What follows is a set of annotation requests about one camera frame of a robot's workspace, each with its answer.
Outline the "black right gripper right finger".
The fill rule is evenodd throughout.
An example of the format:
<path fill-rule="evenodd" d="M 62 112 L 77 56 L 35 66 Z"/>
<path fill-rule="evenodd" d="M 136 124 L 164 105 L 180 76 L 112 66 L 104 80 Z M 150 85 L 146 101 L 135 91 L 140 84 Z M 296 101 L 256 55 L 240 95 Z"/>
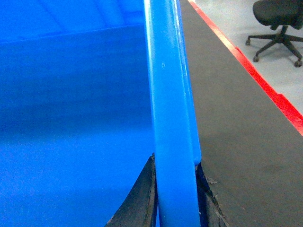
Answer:
<path fill-rule="evenodd" d="M 202 227 L 228 227 L 229 223 L 209 186 L 201 163 L 196 166 L 196 184 L 200 225 Z"/>

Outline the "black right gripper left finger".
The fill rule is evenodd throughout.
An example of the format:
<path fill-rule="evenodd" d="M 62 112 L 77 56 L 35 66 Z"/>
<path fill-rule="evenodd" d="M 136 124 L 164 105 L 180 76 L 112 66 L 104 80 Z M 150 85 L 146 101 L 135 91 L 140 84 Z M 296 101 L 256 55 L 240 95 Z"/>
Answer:
<path fill-rule="evenodd" d="M 106 226 L 154 227 L 157 208 L 155 157 L 152 155 L 148 158 L 127 197 Z"/>

